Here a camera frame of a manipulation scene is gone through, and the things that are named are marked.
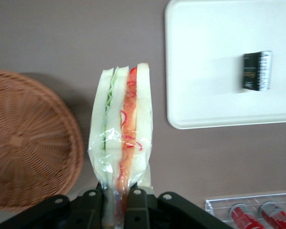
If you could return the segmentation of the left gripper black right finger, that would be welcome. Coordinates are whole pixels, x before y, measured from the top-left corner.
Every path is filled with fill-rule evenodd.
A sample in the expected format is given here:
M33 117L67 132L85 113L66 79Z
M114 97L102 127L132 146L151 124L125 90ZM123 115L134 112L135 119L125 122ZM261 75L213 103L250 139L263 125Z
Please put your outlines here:
M124 216L126 229L230 229L231 226L174 192L159 197L151 188L133 187Z

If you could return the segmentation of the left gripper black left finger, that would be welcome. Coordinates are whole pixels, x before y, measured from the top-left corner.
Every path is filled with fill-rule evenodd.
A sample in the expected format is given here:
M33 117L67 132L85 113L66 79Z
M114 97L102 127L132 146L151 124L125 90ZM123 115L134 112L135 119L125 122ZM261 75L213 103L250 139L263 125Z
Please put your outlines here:
M102 204L100 189L81 192L72 201L55 195L0 223L0 229L100 229Z

